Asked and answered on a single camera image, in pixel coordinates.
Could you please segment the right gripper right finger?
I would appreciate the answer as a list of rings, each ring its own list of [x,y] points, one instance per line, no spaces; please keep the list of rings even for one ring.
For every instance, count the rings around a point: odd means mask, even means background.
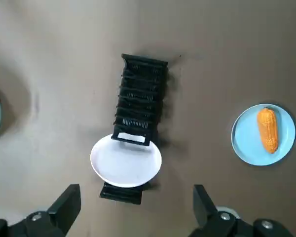
[[[190,237],[293,237],[277,221],[260,218],[248,224],[229,212],[218,211],[203,185],[193,187],[193,212],[198,228]]]

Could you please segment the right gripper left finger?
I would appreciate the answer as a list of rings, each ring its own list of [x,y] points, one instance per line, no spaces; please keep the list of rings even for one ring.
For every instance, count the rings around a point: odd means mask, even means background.
[[[10,226],[0,219],[0,237],[65,237],[80,210],[80,185],[71,184],[46,211],[33,212]]]

